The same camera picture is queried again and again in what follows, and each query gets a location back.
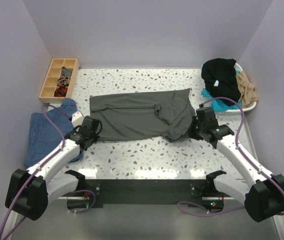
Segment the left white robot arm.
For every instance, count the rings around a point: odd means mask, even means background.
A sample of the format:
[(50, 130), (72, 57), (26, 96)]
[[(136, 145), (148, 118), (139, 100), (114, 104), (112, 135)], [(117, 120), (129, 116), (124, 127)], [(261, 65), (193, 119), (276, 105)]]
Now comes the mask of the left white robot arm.
[(17, 169), (11, 175), (4, 203), (9, 212), (14, 211), (35, 221), (50, 203), (67, 194), (87, 194), (93, 198), (87, 209), (94, 206), (97, 195), (86, 188), (83, 174), (67, 170), (60, 178), (55, 178), (72, 159), (97, 142), (103, 129), (100, 120), (83, 116), (79, 111), (72, 122), (77, 125), (61, 136), (61, 142), (53, 151), (35, 165), (26, 170)]

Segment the grey t shirt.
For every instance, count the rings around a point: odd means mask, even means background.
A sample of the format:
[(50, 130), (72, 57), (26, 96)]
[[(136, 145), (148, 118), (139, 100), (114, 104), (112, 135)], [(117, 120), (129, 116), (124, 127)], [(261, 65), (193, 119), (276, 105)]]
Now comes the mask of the grey t shirt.
[(164, 137), (171, 142), (187, 134), (195, 115), (190, 89), (93, 96), (90, 115), (102, 122), (100, 140), (138, 141)]

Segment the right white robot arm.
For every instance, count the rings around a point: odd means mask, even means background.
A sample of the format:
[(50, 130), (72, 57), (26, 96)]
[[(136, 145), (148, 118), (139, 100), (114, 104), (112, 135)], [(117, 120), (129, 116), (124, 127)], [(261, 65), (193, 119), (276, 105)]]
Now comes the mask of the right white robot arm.
[(224, 170), (205, 177), (203, 193), (215, 197), (227, 194), (242, 203), (255, 222), (284, 215), (284, 176), (275, 175), (259, 163), (240, 143), (240, 132), (220, 125), (211, 107), (200, 105), (195, 111), (188, 135), (203, 140), (219, 151), (240, 173), (243, 181), (233, 179)]

